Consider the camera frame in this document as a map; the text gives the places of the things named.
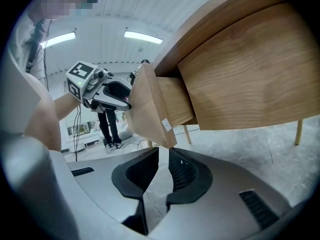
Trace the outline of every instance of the white label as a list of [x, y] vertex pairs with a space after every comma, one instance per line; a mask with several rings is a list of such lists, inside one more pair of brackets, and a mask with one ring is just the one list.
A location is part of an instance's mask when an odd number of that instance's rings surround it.
[[172, 129], [170, 123], [166, 118], [162, 120], [162, 124], [167, 132], [169, 132]]

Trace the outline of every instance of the ceiling light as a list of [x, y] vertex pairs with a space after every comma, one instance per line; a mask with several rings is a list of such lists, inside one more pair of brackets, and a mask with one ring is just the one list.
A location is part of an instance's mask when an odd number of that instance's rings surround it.
[[72, 32], [69, 34], [63, 34], [63, 35], [59, 35], [57, 37], [51, 38], [48, 40], [48, 42], [44, 41], [44, 42], [40, 43], [40, 45], [44, 49], [46, 47], [53, 46], [53, 45], [59, 44], [61, 42], [72, 40], [75, 38], [76, 38], [76, 34], [75, 34], [75, 32]]
[[144, 40], [144, 41], [148, 41], [148, 42], [152, 42], [152, 43], [156, 43], [156, 44], [161, 44], [163, 41], [162, 39], [157, 38], [157, 37], [153, 37], [151, 35], [141, 34], [141, 33], [136, 33], [136, 32], [131, 32], [131, 31], [124, 32], [124, 37], [125, 38], [140, 39], [140, 40]]

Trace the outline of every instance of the robotic arm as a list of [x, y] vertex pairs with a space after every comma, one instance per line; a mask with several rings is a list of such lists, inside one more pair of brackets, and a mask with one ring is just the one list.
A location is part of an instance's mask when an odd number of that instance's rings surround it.
[[78, 61], [68, 70], [66, 77], [70, 93], [94, 112], [131, 109], [131, 105], [125, 101], [129, 97], [131, 85], [104, 68]]

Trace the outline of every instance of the white ceiling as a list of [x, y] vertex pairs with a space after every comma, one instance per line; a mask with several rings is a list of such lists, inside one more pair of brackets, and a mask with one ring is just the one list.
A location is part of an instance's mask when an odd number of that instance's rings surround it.
[[[113, 73], [134, 71], [141, 60], [153, 61], [172, 33], [207, 0], [99, 0], [52, 22], [49, 38], [76, 33], [76, 39], [47, 48], [48, 75], [77, 61], [101, 64]], [[162, 44], [125, 38], [126, 30], [163, 39]]]

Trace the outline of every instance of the table leg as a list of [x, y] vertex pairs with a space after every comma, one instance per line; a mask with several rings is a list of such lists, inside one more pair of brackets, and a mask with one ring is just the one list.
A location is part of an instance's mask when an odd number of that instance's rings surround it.
[[184, 132], [185, 132], [185, 137], [186, 137], [186, 141], [190, 144], [191, 143], [191, 139], [190, 139], [190, 135], [189, 135], [189, 131], [186, 125], [183, 126]]
[[152, 146], [152, 141], [150, 141], [150, 140], [146, 140], [146, 145], [147, 145], [148, 148], [152, 148], [153, 147]]
[[303, 119], [298, 121], [297, 128], [296, 128], [295, 141], [294, 141], [295, 145], [300, 144], [303, 122], [304, 122]]

